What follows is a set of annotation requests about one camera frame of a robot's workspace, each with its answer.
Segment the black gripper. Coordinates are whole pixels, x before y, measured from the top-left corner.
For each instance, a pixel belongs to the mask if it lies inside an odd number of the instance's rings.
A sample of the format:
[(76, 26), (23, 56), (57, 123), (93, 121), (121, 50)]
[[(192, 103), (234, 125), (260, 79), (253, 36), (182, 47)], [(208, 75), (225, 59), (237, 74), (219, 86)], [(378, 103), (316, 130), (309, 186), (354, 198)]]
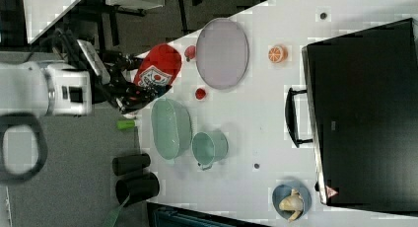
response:
[(93, 104), (107, 102), (122, 114), (142, 110), (163, 96), (172, 86), (135, 86), (128, 82), (123, 71), (138, 69), (143, 58), (118, 51), (95, 53), (90, 62)]

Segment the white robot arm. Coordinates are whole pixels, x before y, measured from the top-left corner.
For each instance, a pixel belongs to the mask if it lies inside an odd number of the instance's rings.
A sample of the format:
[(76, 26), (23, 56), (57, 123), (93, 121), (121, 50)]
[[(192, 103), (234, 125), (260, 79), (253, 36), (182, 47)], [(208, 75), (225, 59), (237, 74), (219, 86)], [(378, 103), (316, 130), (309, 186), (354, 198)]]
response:
[(28, 60), (1, 64), (1, 183), (19, 185), (44, 167), (48, 148), (42, 116), (84, 116), (107, 102), (122, 114), (138, 111), (164, 95), (169, 85), (138, 86), (122, 71), (135, 57), (102, 62), (93, 46), (78, 39), (68, 60)]

